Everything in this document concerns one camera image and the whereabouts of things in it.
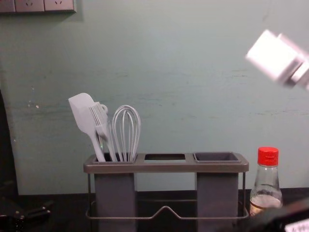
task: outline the black object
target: black object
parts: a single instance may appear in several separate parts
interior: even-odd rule
[[[0,90],[0,196],[18,195],[10,130]]]
[[[309,198],[297,201],[283,208],[271,208],[258,215],[244,219],[233,229],[218,232],[285,232],[285,227],[309,219]],[[304,225],[295,226],[292,231],[308,231]]]
[[[51,214],[53,201],[45,202],[41,207],[25,211],[19,205],[6,198],[0,200],[0,232],[23,232],[27,227],[47,221]]]

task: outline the dark plastic object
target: dark plastic object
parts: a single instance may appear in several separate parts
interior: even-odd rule
[[[198,218],[237,217],[238,175],[248,170],[247,160],[232,152],[138,154],[131,163],[98,162],[93,155],[84,163],[84,172],[95,175],[99,218],[137,216],[134,173],[190,172],[197,174]],[[230,220],[197,220],[198,232],[212,232],[222,225],[232,223]],[[99,221],[98,232],[135,232],[136,228],[133,219],[104,219]]]

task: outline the utensil holder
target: utensil holder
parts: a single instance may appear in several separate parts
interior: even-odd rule
[[[238,217],[238,177],[242,173],[245,194],[248,170],[248,161],[233,152],[137,154],[132,162],[98,162],[93,155],[84,163],[84,172],[89,195],[90,175],[95,176],[97,216],[91,215],[90,200],[86,215],[99,221],[98,232],[136,232],[138,220],[151,220],[169,210],[180,220],[196,220],[198,232],[212,232],[248,216],[243,196],[242,216]],[[134,173],[196,173],[197,217],[181,217],[168,205],[150,217],[137,217]]]

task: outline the white plug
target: white plug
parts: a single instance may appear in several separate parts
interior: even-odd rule
[[[308,54],[282,34],[276,36],[264,31],[246,59],[275,82],[307,88]]]

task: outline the dark countertop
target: dark countertop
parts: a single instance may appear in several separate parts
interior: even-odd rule
[[[249,203],[250,191],[246,191],[246,203]],[[309,188],[286,188],[282,189],[284,204],[309,197]],[[195,214],[195,202],[173,203],[169,199],[194,199],[194,191],[171,191],[171,192],[139,192],[138,211],[139,215],[151,216],[153,211],[168,204],[175,208],[182,216]],[[166,199],[161,202],[149,202],[147,199]],[[25,232],[88,232],[89,221],[85,217],[85,211],[88,208],[87,194],[66,194],[66,195],[31,195],[19,196],[15,199],[22,208],[32,209],[40,207],[44,202],[53,200],[55,202],[52,208],[52,214],[49,221],[43,225],[26,229]],[[194,231],[195,223],[179,221],[170,213],[162,212],[152,222],[139,223],[138,231]]]

